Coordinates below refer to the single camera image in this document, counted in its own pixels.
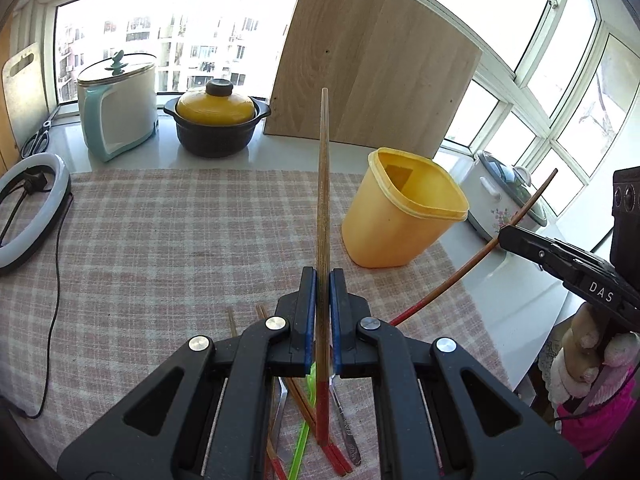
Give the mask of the right hand pink sleeve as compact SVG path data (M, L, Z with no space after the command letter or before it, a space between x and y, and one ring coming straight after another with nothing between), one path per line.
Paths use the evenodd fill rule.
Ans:
M605 314L586 302L570 320L544 380L554 408L588 396L604 370L608 376L591 398L590 408L610 400L623 385L639 353L639 336L617 330L615 335L605 336L607 325Z

